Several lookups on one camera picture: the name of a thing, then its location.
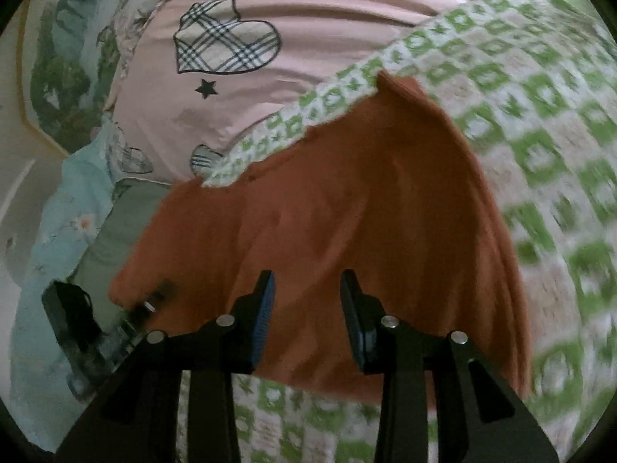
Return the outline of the rust orange small garment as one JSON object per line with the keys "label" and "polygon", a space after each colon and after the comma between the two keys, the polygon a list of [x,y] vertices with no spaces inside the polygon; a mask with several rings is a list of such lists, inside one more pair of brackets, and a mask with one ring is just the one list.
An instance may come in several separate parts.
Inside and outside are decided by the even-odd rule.
{"label": "rust orange small garment", "polygon": [[510,386],[528,391],[527,299],[508,230],[475,155],[414,78],[379,74],[376,93],[230,186],[172,187],[109,296],[131,308],[169,284],[150,327],[179,335],[270,270],[276,296],[257,375],[378,404],[382,379],[359,371],[347,338],[347,269],[417,330],[467,333]]}

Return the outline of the green white checkered blanket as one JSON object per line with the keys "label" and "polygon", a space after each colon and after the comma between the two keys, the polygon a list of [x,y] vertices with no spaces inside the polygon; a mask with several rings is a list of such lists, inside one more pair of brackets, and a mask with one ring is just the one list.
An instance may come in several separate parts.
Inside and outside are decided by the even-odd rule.
{"label": "green white checkered blanket", "polygon": [[516,247],[534,340],[529,410],[567,460],[616,392],[616,46],[567,0],[478,0],[340,71],[204,174],[251,163],[412,75],[478,156]]}

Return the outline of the light blue floral sheet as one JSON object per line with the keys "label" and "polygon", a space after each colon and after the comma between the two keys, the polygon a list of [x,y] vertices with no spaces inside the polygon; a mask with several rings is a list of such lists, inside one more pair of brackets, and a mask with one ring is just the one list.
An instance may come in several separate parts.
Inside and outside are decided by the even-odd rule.
{"label": "light blue floral sheet", "polygon": [[45,450],[60,446],[84,406],[67,386],[70,366],[42,296],[51,282],[72,275],[112,209],[108,146],[114,133],[114,123],[105,121],[93,142],[62,164],[60,185],[43,207],[10,333],[7,407],[26,439]]}

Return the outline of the sage green pillow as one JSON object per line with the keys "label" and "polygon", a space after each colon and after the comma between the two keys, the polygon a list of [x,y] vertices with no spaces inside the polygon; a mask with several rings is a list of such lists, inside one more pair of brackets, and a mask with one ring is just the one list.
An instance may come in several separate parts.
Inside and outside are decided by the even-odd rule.
{"label": "sage green pillow", "polygon": [[68,279],[90,296],[94,320],[103,330],[111,328],[122,314],[121,308],[109,299],[110,284],[168,193],[169,186],[164,184],[119,181],[113,191],[111,212]]}

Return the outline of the green leaf pattern fabric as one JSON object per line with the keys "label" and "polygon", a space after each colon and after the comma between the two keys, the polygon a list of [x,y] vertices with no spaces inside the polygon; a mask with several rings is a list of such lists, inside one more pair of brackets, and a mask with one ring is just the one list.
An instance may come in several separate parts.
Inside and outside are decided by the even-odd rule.
{"label": "green leaf pattern fabric", "polygon": [[30,0],[23,87],[30,122],[66,153],[91,140],[120,59],[114,19],[125,0]]}

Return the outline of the pink heart pattern quilt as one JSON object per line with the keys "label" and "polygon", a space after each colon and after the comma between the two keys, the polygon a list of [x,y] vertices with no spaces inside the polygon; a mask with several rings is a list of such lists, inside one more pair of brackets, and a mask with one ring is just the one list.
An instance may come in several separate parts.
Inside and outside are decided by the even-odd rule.
{"label": "pink heart pattern quilt", "polygon": [[118,179],[205,174],[255,124],[470,0],[152,0],[119,28],[108,122]]}

